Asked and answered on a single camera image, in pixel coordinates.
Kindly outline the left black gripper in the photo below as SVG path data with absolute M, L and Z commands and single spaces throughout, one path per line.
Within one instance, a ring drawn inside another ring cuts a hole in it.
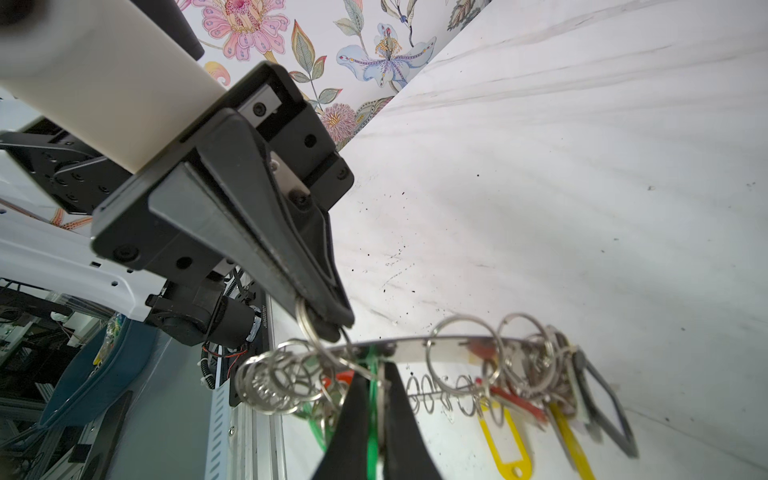
M 286 69 L 262 63 L 98 207 L 92 245 L 188 286 L 231 260 L 337 342 L 354 313 L 329 212 L 353 182 Z

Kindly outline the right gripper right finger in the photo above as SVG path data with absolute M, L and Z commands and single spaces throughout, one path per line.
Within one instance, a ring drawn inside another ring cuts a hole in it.
M 384 413 L 384 466 L 387 480 L 440 480 L 421 436 L 398 367 L 384 363 L 388 388 Z

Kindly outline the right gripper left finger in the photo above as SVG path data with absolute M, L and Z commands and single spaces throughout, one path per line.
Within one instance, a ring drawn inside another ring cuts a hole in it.
M 314 480 L 367 478 L 369 422 L 369 381 L 355 374 L 330 446 L 313 475 Z

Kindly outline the green key tag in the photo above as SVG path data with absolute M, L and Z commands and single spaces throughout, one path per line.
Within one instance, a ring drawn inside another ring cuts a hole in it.
M 331 418 L 326 421 L 326 426 L 321 430 L 320 437 L 325 442 L 325 455 L 337 427 L 339 416 L 353 376 L 355 374 L 359 374 L 360 376 L 365 377 L 369 381 L 370 405 L 369 438 L 367 445 L 368 465 L 366 479 L 385 479 L 383 476 L 385 443 L 384 413 L 388 385 L 385 380 L 383 356 L 381 349 L 376 346 L 366 346 L 362 349 L 362 353 L 362 367 L 369 371 L 369 377 L 365 377 L 349 369 L 340 374 L 333 374 L 326 378 L 327 385 L 330 385 L 334 380 L 339 380 L 341 382 L 344 394 L 341 398 L 341 405 L 339 410 L 334 412 Z

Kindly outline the round metal key organizer disc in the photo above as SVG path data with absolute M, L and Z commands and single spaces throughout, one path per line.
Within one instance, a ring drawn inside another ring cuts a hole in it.
M 526 314 L 511 314 L 498 326 L 456 316 L 421 336 L 345 341 L 336 347 L 290 339 L 245 361 L 233 387 L 243 403 L 261 413 L 329 420 L 344 391 L 339 380 L 327 385 L 326 378 L 349 369 L 369 377 L 361 359 L 366 346 L 380 348 L 383 362 L 401 369 L 415 413 L 454 410 L 473 415 L 481 397 L 475 377 L 485 381 L 485 388 L 505 382 L 544 412 L 550 402 L 570 416 L 581 408 L 570 364 L 577 347 Z

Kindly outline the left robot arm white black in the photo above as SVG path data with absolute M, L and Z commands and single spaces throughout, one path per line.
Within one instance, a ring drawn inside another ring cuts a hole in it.
M 49 121 L 5 131 L 1 147 L 84 236 L 10 206 L 1 214 L 6 277 L 90 300 L 196 346 L 237 348 L 257 330 L 225 278 L 304 301 L 326 340 L 354 315 L 334 262 L 330 209 L 353 173 L 287 70 L 265 62 L 130 174 Z

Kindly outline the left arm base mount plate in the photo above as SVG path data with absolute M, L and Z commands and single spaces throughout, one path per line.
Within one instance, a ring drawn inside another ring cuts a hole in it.
M 237 390 L 225 383 L 234 378 L 239 368 L 251 357 L 268 349 L 266 338 L 267 305 L 266 294 L 260 288 L 249 288 L 238 293 L 235 300 L 247 305 L 254 312 L 254 322 L 244 340 L 236 347 L 223 347 L 206 341 L 201 346 L 199 366 L 203 375 L 201 383 L 210 390 L 224 386 L 229 405 L 241 403 Z

